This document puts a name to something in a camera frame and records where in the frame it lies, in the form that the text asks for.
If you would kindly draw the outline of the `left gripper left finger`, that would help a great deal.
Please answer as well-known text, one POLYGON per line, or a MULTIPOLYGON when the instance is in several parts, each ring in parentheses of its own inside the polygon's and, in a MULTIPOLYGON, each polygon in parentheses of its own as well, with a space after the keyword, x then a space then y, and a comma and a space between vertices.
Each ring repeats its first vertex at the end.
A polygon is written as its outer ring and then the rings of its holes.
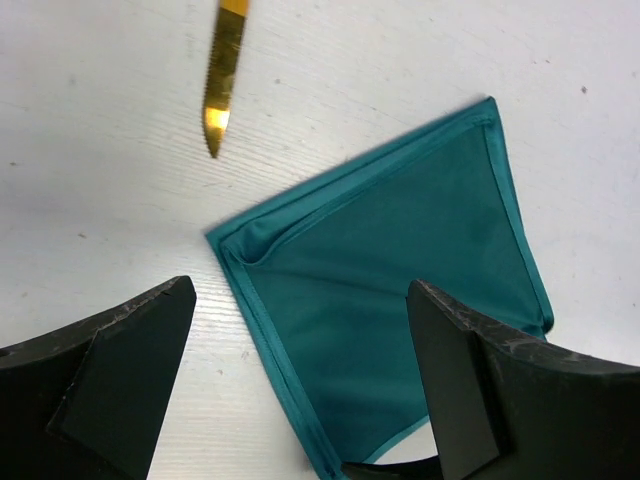
POLYGON ((195 303, 178 276, 2 348, 2 478, 146 478, 195 303))

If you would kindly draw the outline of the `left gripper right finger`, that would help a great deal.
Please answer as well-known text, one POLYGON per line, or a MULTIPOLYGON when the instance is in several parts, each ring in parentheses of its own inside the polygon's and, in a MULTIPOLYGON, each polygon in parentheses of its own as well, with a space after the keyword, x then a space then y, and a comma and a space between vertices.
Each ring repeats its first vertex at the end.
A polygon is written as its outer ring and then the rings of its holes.
POLYGON ((407 311, 437 452, 351 479, 635 479, 639 370, 512 328, 438 287, 407 311))

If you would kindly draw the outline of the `teal cloth napkin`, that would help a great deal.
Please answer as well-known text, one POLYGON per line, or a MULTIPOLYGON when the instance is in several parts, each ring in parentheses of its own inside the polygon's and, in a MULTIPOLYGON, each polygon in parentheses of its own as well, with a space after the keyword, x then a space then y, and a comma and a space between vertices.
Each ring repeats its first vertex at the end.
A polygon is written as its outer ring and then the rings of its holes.
POLYGON ((499 109, 486 98, 208 232, 316 475, 372 462, 428 419, 406 310, 423 279, 542 338, 554 314, 530 250, 499 109))

